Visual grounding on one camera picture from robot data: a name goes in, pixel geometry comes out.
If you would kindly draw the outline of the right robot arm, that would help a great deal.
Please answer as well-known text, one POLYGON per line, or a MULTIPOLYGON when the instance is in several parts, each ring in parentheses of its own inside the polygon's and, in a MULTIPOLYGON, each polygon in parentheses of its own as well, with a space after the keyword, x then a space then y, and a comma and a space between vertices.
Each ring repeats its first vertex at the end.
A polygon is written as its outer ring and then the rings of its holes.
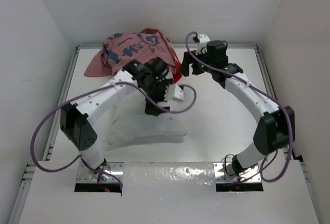
POLYGON ((216 83, 241 102, 257 122, 252 143, 233 156, 232 162, 225 167, 226 174, 238 176, 271 153, 283 147, 292 149, 294 110, 257 89, 240 66, 228 61, 226 41, 211 41, 205 34, 195 35, 193 41, 197 48, 184 53, 180 73, 185 77, 209 73, 216 83))

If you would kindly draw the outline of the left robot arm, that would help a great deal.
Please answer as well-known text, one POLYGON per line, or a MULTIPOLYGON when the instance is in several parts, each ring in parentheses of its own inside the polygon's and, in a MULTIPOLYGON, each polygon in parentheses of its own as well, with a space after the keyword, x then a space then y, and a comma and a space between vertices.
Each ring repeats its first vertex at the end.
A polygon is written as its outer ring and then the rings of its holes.
POLYGON ((167 78, 169 67, 160 57, 151 62, 132 60, 126 64, 103 87, 85 93, 77 100, 69 100, 60 108, 60 129, 80 152, 82 160, 94 173, 103 172, 106 159, 96 146, 97 133, 93 125, 122 98, 139 90, 145 94, 144 112, 159 116, 170 111, 161 107, 169 96, 169 87, 174 81, 167 78))

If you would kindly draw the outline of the red and pink pillowcase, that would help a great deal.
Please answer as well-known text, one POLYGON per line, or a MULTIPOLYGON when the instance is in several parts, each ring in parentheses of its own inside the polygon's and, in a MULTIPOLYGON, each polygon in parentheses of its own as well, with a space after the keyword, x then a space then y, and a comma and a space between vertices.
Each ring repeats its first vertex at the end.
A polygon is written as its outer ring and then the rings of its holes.
POLYGON ((103 42, 102 48, 87 66, 84 76, 114 76, 131 60, 144 64, 156 57, 167 63, 175 82, 182 78, 178 71, 181 63, 174 46, 160 30, 146 28, 138 33, 115 33, 103 42))

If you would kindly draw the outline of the white pillow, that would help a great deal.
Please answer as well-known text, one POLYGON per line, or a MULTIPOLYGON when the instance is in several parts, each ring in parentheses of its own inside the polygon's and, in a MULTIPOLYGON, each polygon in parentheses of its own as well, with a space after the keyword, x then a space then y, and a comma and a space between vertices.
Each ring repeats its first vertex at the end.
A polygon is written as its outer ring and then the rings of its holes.
POLYGON ((147 115, 148 101, 138 91, 119 100, 111 110, 111 125, 102 144, 104 150, 146 143, 180 142, 187 130, 178 115, 147 115))

